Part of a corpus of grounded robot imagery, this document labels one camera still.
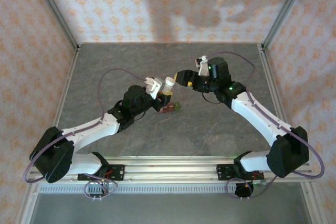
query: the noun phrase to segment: patterned wallpaper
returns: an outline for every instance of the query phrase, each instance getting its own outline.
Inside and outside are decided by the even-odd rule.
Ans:
[[[76,41],[262,42],[284,0],[55,0]]]
[[[336,220],[336,0],[297,0],[270,49],[283,105],[322,155],[317,180],[330,223]],[[313,170],[319,164],[311,155]]]
[[[1,0],[0,14],[0,223],[10,224],[29,154],[53,122],[74,53],[44,0]]]

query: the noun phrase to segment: black mounting plate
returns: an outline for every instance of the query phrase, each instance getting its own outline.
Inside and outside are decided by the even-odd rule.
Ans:
[[[264,174],[260,171],[254,171],[254,172],[244,172],[242,176],[238,176],[237,173],[234,170],[234,164],[219,164],[216,167],[218,180],[229,180],[231,178],[242,178],[246,181],[249,180],[264,180]]]
[[[108,178],[115,181],[123,181],[125,175],[125,165],[108,165],[107,172],[104,175],[104,178]],[[84,174],[78,174],[78,181],[91,181],[97,180],[95,178],[88,177]]]

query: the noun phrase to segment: white vent grille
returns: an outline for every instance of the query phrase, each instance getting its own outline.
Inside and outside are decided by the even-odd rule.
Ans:
[[[84,184],[43,184],[40,187],[40,193],[43,194],[78,194],[83,193]],[[235,185],[229,185],[230,193],[236,190]],[[116,194],[210,194],[224,193],[224,185],[218,184],[179,184],[179,185],[134,185],[121,184],[115,190]],[[101,187],[90,185],[89,193],[101,193]]]

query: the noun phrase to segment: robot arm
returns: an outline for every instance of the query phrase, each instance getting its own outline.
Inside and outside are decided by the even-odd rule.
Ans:
[[[255,105],[283,128],[307,141],[307,133],[302,127],[294,129],[278,119],[250,94],[253,99],[251,101],[245,86],[231,80],[227,62],[223,58],[212,58],[206,61],[203,56],[196,60],[198,68],[204,69],[204,64],[207,64],[208,74],[202,75],[201,70],[198,73],[183,70],[175,75],[176,82],[198,92],[215,93],[219,102],[243,116],[271,146],[270,151],[245,152],[237,157],[234,164],[235,177],[243,178],[244,173],[267,170],[283,178],[309,160],[308,148],[281,127],[271,123],[256,109]]]
[[[30,160],[51,141],[60,136],[66,137],[43,152],[34,163],[46,181],[53,183],[67,174],[94,174],[104,177],[109,164],[99,153],[77,152],[102,137],[127,129],[134,123],[136,116],[148,109],[160,111],[170,102],[171,93],[159,93],[162,86],[160,79],[146,78],[145,83],[146,87],[129,87],[123,100],[98,119],[69,129],[59,130],[55,126],[47,129],[31,153]]]

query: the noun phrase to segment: wall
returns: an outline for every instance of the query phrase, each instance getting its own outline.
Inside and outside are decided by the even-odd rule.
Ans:
[[[1,0],[0,16],[0,223],[13,223],[74,53],[44,0]]]
[[[262,42],[284,0],[55,0],[79,43]]]
[[[326,173],[317,183],[330,223],[336,220],[335,40],[336,0],[297,0],[269,49],[286,112],[308,130],[324,160]]]

